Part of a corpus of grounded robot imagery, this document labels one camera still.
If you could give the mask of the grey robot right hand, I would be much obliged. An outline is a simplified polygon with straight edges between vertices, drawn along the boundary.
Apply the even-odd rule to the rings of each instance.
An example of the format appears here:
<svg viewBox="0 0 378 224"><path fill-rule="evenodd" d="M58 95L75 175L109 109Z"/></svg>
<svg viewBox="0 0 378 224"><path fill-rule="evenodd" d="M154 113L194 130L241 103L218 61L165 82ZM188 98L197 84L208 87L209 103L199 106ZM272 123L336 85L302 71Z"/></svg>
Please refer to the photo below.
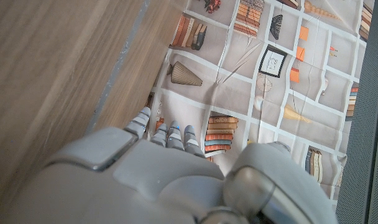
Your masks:
<svg viewBox="0 0 378 224"><path fill-rule="evenodd" d="M247 145L228 174L206 159L192 126L143 135L150 109L53 154L4 223L336 223L316 180L282 142Z"/></svg>

